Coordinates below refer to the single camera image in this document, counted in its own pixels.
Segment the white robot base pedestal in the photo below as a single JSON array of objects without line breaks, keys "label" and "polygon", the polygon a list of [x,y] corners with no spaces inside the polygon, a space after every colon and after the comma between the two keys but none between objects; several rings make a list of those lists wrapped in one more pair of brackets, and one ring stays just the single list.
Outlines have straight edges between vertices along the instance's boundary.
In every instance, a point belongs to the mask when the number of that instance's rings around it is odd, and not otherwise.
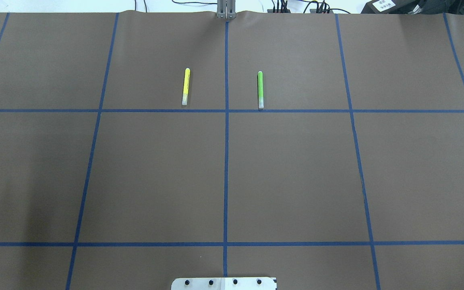
[{"label": "white robot base pedestal", "polygon": [[176,278],[172,290],[276,290],[278,283],[271,277]]}]

